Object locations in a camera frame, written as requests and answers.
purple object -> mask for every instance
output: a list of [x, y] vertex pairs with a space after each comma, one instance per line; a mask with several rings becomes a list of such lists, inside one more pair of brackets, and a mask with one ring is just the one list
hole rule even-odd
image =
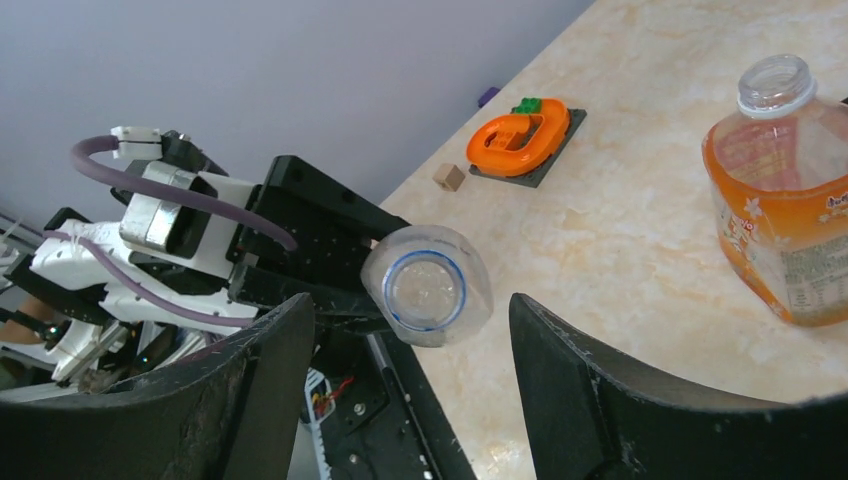
[[477, 100], [477, 108], [483, 108], [483, 105], [489, 103], [489, 100], [491, 100], [500, 91], [501, 89], [498, 87], [489, 87], [489, 89], [486, 90], [486, 93]]

blue ring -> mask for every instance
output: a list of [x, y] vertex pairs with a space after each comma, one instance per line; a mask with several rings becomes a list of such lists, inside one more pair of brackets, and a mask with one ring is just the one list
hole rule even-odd
[[[400, 319], [400, 316], [397, 314], [397, 312], [395, 312], [392, 309], [392, 302], [389, 299], [389, 285], [391, 285], [391, 283], [392, 283], [392, 282], [390, 282], [390, 280], [392, 280], [394, 278], [394, 276], [397, 272], [398, 266], [400, 266], [400, 265], [406, 266], [410, 263], [415, 263], [415, 262], [408, 262], [407, 260], [409, 258], [419, 257], [419, 256], [439, 257], [439, 258], [445, 260], [448, 263], [448, 266], [450, 268], [452, 268], [453, 271], [456, 272], [456, 275], [459, 277], [459, 283], [461, 285], [461, 289], [460, 289], [460, 293], [459, 293], [459, 302], [457, 302], [457, 306], [453, 309], [453, 312], [451, 312], [451, 316], [448, 318], [448, 320], [446, 322], [444, 322], [443, 324], [437, 326], [437, 327], [416, 327], [414, 325], [410, 325], [410, 324], [404, 322], [403, 320]], [[389, 267], [388, 271], [386, 272], [386, 276], [383, 277], [383, 278], [384, 278], [384, 280], [383, 280], [383, 299], [386, 302], [386, 309], [389, 311], [389, 313], [392, 314], [392, 317], [394, 317], [394, 319], [397, 320], [397, 322], [401, 326], [403, 326], [404, 328], [406, 328], [408, 330], [412, 330], [412, 331], [415, 331], [415, 332], [432, 332], [432, 331], [435, 331], [435, 330], [443, 330], [443, 329], [449, 327], [450, 324], [452, 324], [457, 319], [457, 317], [459, 317], [459, 314], [462, 312], [462, 309], [465, 308], [465, 295], [466, 295], [465, 276], [462, 274], [462, 270], [459, 269], [459, 266], [456, 264], [456, 262], [454, 262], [453, 259], [451, 259], [450, 257], [448, 257], [447, 255], [445, 255], [442, 252], [437, 252], [436, 250], [415, 250], [413, 252], [409, 252], [406, 255], [398, 258], [395, 261], [395, 263], [393, 263], [392, 266]]]

white robot part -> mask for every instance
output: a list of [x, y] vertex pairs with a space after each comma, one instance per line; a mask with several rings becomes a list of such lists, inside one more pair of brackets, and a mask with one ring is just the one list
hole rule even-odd
[[[130, 264], [132, 250], [121, 240], [118, 223], [102, 222], [87, 224], [78, 220], [67, 220], [58, 229], [73, 236], [83, 236], [100, 246], [115, 265], [133, 281], [155, 295], [190, 310], [221, 317], [250, 318], [257, 313], [256, 307], [237, 304], [227, 298], [225, 289], [213, 295], [179, 295], [143, 270]], [[224, 258], [224, 251], [219, 251]], [[154, 321], [170, 323], [181, 328], [209, 331], [230, 335], [238, 328], [210, 325], [189, 320], [154, 306], [138, 297], [122, 285], [94, 258], [88, 250], [74, 241], [50, 238], [38, 248], [30, 267], [36, 273], [68, 290], [79, 290], [91, 285], [105, 283], [106, 298], [100, 306], [115, 318], [128, 323]]]
[[112, 156], [118, 160], [159, 160], [162, 158], [162, 136], [159, 129], [147, 127], [115, 127], [110, 132], [118, 138], [118, 149]]
[[53, 380], [67, 380], [87, 368], [96, 368], [100, 354], [116, 342], [123, 342], [126, 336], [127, 329], [118, 322], [104, 331], [99, 325], [72, 321], [62, 340], [47, 353], [56, 362]]
[[[215, 188], [218, 192], [218, 200], [238, 207], [244, 207], [247, 204], [250, 193], [256, 186], [250, 182], [222, 177], [208, 172], [200, 172], [198, 176]], [[209, 223], [206, 225], [203, 239], [197, 246], [197, 252], [191, 258], [169, 255], [142, 245], [132, 244], [130, 247], [136, 252], [161, 258], [176, 265], [182, 265], [199, 272], [208, 273], [218, 278], [229, 279], [233, 271], [233, 263], [227, 260], [226, 252], [230, 248], [230, 242], [235, 235], [237, 227], [238, 224], [232, 220], [218, 215], [212, 215], [209, 218]]]

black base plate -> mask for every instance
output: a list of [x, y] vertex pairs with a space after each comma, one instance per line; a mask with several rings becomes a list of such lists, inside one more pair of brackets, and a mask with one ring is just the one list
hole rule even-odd
[[[393, 332], [371, 339], [337, 330], [330, 334], [352, 341], [322, 348], [333, 351], [318, 365], [313, 360], [312, 367], [337, 372], [335, 378], [328, 375], [332, 388], [354, 379], [319, 426], [333, 480], [477, 478], [412, 347]], [[348, 356], [353, 350], [360, 352], [355, 358]], [[357, 405], [364, 413], [355, 412]]]
[[533, 170], [523, 174], [518, 175], [517, 177], [499, 177], [497, 175], [489, 175], [487, 173], [483, 173], [477, 168], [476, 165], [471, 165], [471, 168], [468, 169], [468, 172], [472, 175], [477, 175], [478, 177], [491, 178], [492, 180], [500, 180], [502, 182], [514, 183], [516, 185], [521, 185], [523, 187], [536, 188], [542, 183], [542, 180], [545, 178], [545, 175], [548, 174], [548, 170], [556, 163], [556, 159], [559, 158], [559, 154], [562, 152], [562, 149], [568, 145], [571, 137], [574, 136], [574, 133], [580, 127], [580, 124], [583, 123], [583, 119], [586, 118], [586, 110], [581, 110], [579, 108], [569, 108], [568, 113], [571, 114], [571, 124], [568, 126], [568, 130], [565, 132], [565, 140], [560, 144], [559, 148], [548, 157], [547, 160], [542, 162], [541, 165], [534, 168]]

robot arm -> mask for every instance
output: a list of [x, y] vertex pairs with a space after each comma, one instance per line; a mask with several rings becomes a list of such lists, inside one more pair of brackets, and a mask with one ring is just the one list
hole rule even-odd
[[[301, 292], [312, 295], [323, 329], [389, 329], [359, 270], [372, 240], [408, 223], [297, 157], [275, 158], [256, 185], [228, 177], [177, 132], [112, 133], [80, 142], [73, 153], [82, 173], [114, 180], [112, 196], [127, 207], [121, 221], [91, 223], [62, 209], [45, 227], [48, 237], [59, 238], [48, 238], [6, 274], [72, 319], [50, 351], [55, 380], [77, 378], [110, 348], [130, 344], [141, 352], [141, 322], [173, 325], [202, 348], [207, 334], [238, 330], [217, 320], [246, 325]], [[126, 172], [88, 157], [106, 149], [130, 161]]]

